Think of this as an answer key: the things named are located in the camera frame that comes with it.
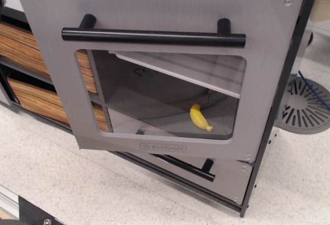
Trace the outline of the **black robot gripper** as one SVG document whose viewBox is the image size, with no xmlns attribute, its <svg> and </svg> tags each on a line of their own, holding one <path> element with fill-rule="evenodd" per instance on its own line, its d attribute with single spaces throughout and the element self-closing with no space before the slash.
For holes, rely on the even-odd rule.
<svg viewBox="0 0 330 225">
<path fill-rule="evenodd" d="M 0 1 L 1 1 L 1 8 L 4 8 L 6 4 L 6 0 L 0 0 Z"/>
</svg>

